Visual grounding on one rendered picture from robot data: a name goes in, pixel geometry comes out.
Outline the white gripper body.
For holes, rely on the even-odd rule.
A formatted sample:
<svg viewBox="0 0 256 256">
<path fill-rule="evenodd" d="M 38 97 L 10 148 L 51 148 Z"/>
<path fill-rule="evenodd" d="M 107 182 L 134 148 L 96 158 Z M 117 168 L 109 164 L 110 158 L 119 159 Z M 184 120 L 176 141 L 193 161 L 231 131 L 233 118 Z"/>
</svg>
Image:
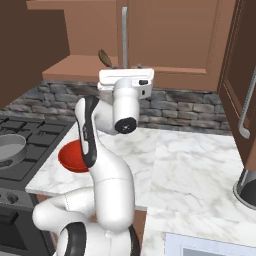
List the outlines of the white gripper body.
<svg viewBox="0 0 256 256">
<path fill-rule="evenodd" d="M 140 80 L 151 83 L 154 79 L 154 70 L 152 68 L 101 70 L 99 72 L 98 87 L 107 90 L 112 88 L 118 80 L 123 78 L 129 78 L 133 86 L 139 86 Z"/>
</svg>

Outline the black gas hob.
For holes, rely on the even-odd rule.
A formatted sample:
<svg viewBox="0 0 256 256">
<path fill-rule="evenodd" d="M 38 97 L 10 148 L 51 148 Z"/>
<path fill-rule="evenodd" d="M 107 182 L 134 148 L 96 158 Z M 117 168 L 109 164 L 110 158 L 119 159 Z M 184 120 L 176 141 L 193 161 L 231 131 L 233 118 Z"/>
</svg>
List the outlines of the black gas hob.
<svg viewBox="0 0 256 256">
<path fill-rule="evenodd" d="M 59 120 L 0 115 L 0 135 L 19 134 L 28 144 L 28 154 L 23 161 L 0 170 L 0 188 L 24 191 L 72 126 Z"/>
</svg>

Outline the pale steel sink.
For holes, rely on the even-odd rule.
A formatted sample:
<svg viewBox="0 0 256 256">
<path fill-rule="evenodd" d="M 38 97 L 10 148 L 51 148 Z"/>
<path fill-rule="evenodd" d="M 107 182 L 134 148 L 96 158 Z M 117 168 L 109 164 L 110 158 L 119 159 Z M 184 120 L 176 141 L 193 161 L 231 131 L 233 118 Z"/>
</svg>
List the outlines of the pale steel sink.
<svg viewBox="0 0 256 256">
<path fill-rule="evenodd" d="M 256 256 L 256 248 L 167 233 L 165 256 Z"/>
</svg>

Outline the grey round appliance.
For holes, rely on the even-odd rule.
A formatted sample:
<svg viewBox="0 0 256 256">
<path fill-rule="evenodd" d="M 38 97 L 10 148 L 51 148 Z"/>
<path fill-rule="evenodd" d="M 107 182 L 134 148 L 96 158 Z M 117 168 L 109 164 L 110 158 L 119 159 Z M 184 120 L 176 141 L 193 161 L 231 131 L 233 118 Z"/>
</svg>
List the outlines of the grey round appliance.
<svg viewBox="0 0 256 256">
<path fill-rule="evenodd" d="M 233 193 L 242 204 L 256 211 L 256 171 L 243 169 Z"/>
</svg>

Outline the dark brown wall cabinet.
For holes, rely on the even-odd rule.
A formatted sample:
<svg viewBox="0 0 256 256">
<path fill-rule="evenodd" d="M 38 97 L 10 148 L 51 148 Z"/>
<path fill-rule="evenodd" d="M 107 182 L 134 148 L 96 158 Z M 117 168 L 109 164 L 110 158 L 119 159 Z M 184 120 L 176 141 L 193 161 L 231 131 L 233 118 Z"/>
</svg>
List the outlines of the dark brown wall cabinet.
<svg viewBox="0 0 256 256">
<path fill-rule="evenodd" d="M 26 0 L 0 0 L 0 109 L 68 55 L 62 10 L 29 10 Z"/>
</svg>

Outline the grey pot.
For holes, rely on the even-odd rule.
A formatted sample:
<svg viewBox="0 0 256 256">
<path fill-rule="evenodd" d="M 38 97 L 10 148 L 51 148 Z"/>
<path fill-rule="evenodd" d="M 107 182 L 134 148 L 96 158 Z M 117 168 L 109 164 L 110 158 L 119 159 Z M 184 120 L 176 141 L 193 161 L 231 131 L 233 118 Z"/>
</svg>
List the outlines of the grey pot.
<svg viewBox="0 0 256 256">
<path fill-rule="evenodd" d="M 0 169 L 21 162 L 28 153 L 26 139 L 19 134 L 0 135 Z"/>
</svg>

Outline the brown range hood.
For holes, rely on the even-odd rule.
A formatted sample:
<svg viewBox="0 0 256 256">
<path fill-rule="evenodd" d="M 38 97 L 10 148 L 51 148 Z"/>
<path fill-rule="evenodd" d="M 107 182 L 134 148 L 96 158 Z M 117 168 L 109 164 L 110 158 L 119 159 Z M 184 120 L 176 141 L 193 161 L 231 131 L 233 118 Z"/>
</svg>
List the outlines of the brown range hood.
<svg viewBox="0 0 256 256">
<path fill-rule="evenodd" d="M 116 0 L 30 0 L 29 10 L 63 10 L 69 55 L 46 69 L 45 80 L 97 82 L 103 49 L 118 63 Z"/>
</svg>

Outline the dark brown cabinet door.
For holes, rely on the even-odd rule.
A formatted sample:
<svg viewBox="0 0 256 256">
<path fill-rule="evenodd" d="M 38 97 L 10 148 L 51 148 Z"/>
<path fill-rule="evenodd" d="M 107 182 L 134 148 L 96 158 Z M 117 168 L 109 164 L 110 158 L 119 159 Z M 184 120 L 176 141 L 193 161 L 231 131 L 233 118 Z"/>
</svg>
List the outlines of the dark brown cabinet door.
<svg viewBox="0 0 256 256">
<path fill-rule="evenodd" d="M 243 126 L 238 123 L 256 67 L 256 0 L 236 0 L 218 94 L 245 169 L 256 170 L 256 85 Z"/>
</svg>

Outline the brown wooden ladle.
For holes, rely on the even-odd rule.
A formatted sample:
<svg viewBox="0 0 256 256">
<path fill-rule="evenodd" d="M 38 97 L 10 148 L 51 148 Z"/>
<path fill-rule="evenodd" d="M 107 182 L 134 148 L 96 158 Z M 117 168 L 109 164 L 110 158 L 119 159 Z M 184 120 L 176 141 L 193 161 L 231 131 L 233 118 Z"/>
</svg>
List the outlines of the brown wooden ladle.
<svg viewBox="0 0 256 256">
<path fill-rule="evenodd" d="M 102 62 L 106 67 L 109 67 L 109 68 L 110 68 L 110 66 L 113 65 L 112 62 L 111 62 L 111 60 L 110 60 L 110 58 L 109 58 L 109 56 L 107 55 L 107 53 L 106 53 L 103 49 L 100 49 L 100 50 L 98 51 L 98 57 L 99 57 L 99 59 L 101 60 L 101 62 Z"/>
</svg>

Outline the black oven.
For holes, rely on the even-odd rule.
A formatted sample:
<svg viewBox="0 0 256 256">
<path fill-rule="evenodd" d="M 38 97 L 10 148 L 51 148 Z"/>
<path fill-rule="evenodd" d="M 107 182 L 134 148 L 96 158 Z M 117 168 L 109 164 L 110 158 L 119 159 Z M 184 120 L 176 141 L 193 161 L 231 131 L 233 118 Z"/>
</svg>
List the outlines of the black oven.
<svg viewBox="0 0 256 256">
<path fill-rule="evenodd" d="M 35 195 L 0 188 L 0 251 L 19 256 L 52 256 L 50 234 L 33 223 Z"/>
</svg>

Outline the red bowl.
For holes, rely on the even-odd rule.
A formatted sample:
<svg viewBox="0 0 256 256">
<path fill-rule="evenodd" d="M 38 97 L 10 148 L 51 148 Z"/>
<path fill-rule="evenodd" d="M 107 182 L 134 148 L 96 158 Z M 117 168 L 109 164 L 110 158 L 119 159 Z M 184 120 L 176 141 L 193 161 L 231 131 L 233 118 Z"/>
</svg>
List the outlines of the red bowl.
<svg viewBox="0 0 256 256">
<path fill-rule="evenodd" d="M 88 171 L 82 158 L 82 151 L 79 140 L 65 144 L 58 153 L 58 161 L 67 170 L 75 173 L 85 173 Z"/>
</svg>

